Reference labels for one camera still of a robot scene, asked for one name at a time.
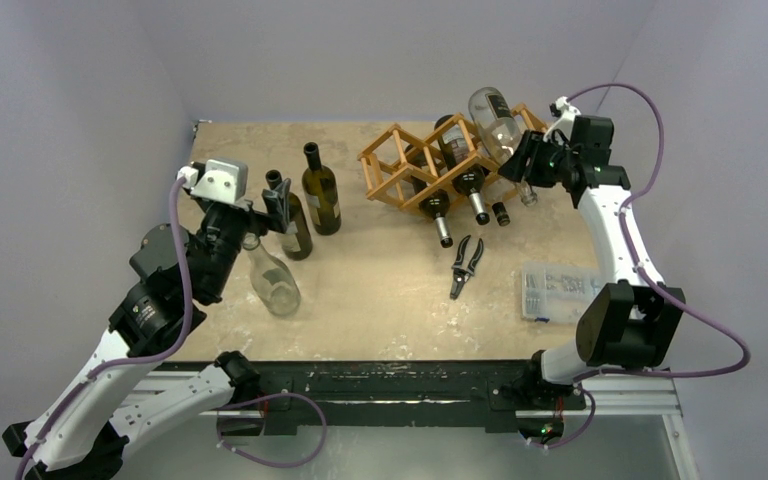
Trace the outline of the dark green bottle back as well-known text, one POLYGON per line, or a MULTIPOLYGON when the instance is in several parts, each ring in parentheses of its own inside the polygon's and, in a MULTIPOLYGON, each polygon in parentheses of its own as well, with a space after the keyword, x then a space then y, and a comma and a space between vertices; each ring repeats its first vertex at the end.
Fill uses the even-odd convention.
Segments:
POLYGON ((307 142, 303 147, 307 168, 302 175, 302 187, 314 229, 320 235, 333 235, 341 227, 336 177, 320 158, 319 146, 307 142))

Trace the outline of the clear glass bottle tall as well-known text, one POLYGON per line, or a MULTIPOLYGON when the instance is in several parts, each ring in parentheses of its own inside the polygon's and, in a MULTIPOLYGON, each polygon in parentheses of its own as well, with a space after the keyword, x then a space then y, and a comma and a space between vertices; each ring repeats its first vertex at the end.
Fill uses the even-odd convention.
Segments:
POLYGON ((496 183, 500 187, 493 187, 497 198, 493 202, 501 201, 503 193, 515 189, 523 205, 535 206, 538 197, 530 185, 511 182, 498 173, 498 169, 510 159, 522 139, 522 131, 503 94, 494 87, 480 88, 470 96, 468 111, 484 150, 497 167, 499 180, 496 183))

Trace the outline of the dark green bottle silver neck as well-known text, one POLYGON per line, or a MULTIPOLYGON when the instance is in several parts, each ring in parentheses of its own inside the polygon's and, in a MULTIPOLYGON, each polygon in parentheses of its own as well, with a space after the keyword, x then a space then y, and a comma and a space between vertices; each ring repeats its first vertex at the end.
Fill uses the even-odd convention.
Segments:
MULTIPOLYGON (((411 153, 413 150, 412 145, 408 145, 405 148, 405 154, 411 153)), ((419 168, 425 163, 424 155, 418 155, 410 161, 412 165, 419 168)), ((428 187, 428 183, 424 180, 416 177, 410 178, 414 194, 420 194, 428 187)), ((450 248, 454 245, 454 241, 451 236, 450 228, 446 220, 446 214, 450 208, 450 199, 448 193, 444 190, 438 189, 427 196, 424 200, 418 203, 419 211, 429 219, 433 220, 437 235, 439 237, 439 243, 442 248, 450 248)))

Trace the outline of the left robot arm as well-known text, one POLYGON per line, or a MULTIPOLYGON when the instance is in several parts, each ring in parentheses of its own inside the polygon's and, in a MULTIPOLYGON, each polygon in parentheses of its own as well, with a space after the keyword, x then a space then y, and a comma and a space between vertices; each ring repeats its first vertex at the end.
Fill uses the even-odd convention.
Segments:
POLYGON ((130 264, 137 283, 111 314, 99 344, 56 402, 37 419, 8 426, 3 441, 19 479, 109 479, 144 444, 182 421, 263 397, 260 375, 240 352, 222 353, 182 386, 132 406, 133 388, 220 301, 238 255, 289 225, 290 183, 271 181, 264 211, 240 195, 225 201, 198 178, 171 187, 169 219, 149 230, 130 264))

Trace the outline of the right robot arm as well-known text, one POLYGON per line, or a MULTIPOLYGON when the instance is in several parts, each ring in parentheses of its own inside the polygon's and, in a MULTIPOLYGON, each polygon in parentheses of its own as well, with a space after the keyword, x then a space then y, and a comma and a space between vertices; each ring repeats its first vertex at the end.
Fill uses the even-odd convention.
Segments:
POLYGON ((521 392, 536 407, 556 399, 561 385, 603 367, 650 373, 665 360, 682 317, 645 248, 630 206, 625 169, 609 162, 614 124, 606 117, 559 113, 544 133, 524 134, 503 177, 532 187, 563 186, 588 227, 603 286, 576 325, 575 337, 536 354, 540 369, 524 376, 521 392))

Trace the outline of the square clear whisky bottle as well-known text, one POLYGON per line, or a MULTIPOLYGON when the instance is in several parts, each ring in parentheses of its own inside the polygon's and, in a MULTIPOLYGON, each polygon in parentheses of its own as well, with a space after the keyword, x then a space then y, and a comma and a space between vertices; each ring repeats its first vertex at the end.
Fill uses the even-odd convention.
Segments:
POLYGON ((510 224, 510 215, 503 202, 496 202, 491 205, 496 222, 499 226, 505 227, 510 224))

